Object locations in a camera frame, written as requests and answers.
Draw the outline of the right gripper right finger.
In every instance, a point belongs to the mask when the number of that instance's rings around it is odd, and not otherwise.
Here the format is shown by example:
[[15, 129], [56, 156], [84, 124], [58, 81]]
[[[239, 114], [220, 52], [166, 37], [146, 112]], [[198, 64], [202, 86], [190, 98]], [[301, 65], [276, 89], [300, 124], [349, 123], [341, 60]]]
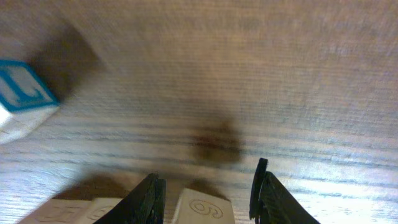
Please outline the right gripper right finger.
[[249, 218], [255, 224], [320, 224], [267, 170], [267, 165], [267, 159], [259, 159], [251, 187]]

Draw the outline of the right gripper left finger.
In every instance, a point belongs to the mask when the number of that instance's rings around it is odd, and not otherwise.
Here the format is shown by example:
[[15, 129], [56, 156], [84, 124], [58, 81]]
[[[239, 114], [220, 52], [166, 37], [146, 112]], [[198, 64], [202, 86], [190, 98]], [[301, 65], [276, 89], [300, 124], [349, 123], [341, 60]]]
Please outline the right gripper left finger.
[[163, 224], [166, 180], [151, 173], [94, 224]]

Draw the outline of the yellow S block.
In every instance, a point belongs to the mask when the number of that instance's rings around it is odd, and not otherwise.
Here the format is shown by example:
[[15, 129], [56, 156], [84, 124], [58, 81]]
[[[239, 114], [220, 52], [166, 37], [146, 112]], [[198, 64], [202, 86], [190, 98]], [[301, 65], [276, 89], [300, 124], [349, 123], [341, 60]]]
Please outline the yellow S block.
[[180, 194], [172, 223], [235, 224], [235, 220], [229, 200], [186, 188]]

